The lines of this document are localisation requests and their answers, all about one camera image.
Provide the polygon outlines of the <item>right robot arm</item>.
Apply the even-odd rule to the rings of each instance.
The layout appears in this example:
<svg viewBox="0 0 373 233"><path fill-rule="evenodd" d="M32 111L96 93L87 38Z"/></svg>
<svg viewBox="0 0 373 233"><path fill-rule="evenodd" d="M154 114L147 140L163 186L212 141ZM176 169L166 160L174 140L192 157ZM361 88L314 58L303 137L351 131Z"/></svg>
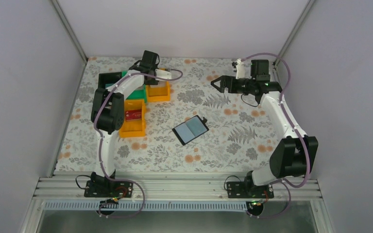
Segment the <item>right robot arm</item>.
<svg viewBox="0 0 373 233"><path fill-rule="evenodd" d="M232 66L236 70L235 76L222 75L212 80L211 85L221 93L228 91L231 94L253 95L270 117L277 136L281 138L270 156L269 166L252 171L250 181L255 186L264 186L288 176L303 176L304 180L292 187L303 186L309 179L317 153L316 137L308 136L295 120L281 85L271 81L268 60L252 60L249 78L245 77L242 60L234 61Z"/></svg>

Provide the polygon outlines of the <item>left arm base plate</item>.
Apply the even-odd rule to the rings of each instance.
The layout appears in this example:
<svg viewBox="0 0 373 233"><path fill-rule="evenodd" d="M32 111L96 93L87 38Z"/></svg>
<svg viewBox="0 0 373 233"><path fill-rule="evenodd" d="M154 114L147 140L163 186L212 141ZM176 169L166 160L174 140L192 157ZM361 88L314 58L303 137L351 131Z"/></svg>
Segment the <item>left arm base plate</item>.
<svg viewBox="0 0 373 233"><path fill-rule="evenodd" d="M130 198L134 184L131 182L86 183L84 197L86 198Z"/></svg>

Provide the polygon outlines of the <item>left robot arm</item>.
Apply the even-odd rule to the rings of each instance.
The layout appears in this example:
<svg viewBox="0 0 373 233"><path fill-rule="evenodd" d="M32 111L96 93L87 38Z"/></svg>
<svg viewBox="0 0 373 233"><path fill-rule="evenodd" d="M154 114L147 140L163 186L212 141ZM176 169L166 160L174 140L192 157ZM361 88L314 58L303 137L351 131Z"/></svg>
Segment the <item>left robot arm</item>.
<svg viewBox="0 0 373 233"><path fill-rule="evenodd" d="M95 175L104 175L101 181L110 184L115 179L113 153L118 132L125 122L125 100L144 84L158 84L156 69L159 55L144 51L140 60L123 72L101 73L94 93L91 121L98 136L98 161Z"/></svg>

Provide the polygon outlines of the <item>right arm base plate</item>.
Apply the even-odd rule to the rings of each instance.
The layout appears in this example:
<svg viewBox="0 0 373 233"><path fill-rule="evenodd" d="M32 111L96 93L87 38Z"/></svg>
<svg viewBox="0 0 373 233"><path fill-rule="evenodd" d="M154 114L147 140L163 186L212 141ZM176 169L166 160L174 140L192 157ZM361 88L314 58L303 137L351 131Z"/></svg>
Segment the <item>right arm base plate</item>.
<svg viewBox="0 0 373 233"><path fill-rule="evenodd" d="M273 199L273 188L264 185L256 186L245 182L227 182L226 191L230 199Z"/></svg>

